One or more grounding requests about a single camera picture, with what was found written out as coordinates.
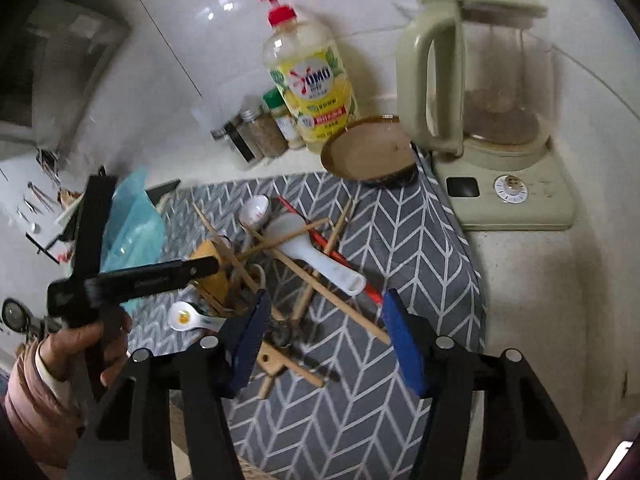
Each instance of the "white cuff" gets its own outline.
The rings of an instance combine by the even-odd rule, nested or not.
[[[49,370],[47,370],[47,367],[42,361],[42,357],[40,357],[41,345],[42,343],[38,345],[38,351],[36,352],[36,370],[42,382],[49,387],[49,390],[51,390],[51,393],[56,397],[60,405],[62,405],[63,408],[69,408],[71,404],[71,384],[69,381],[62,383],[49,373]]]

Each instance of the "blue plastic bag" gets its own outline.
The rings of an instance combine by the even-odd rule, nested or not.
[[[156,264],[164,244],[164,222],[145,192],[146,168],[131,173],[116,188],[102,236],[100,272]],[[140,300],[122,306],[133,314]]]

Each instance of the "red pump cap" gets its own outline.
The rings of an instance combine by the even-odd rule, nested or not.
[[[296,18],[296,11],[291,6],[281,5],[278,0],[269,0],[273,8],[269,11],[268,20],[271,27],[275,27],[279,23],[286,22]]]

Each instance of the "electric kettle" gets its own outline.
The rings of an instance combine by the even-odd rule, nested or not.
[[[398,115],[466,230],[565,229],[552,48],[537,0],[418,0],[396,53]]]

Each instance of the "glass kettle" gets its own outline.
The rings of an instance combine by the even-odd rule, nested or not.
[[[525,156],[513,169],[534,163],[554,103],[551,45],[539,25],[546,7],[537,0],[418,2],[424,8],[396,55],[404,130],[425,150]]]

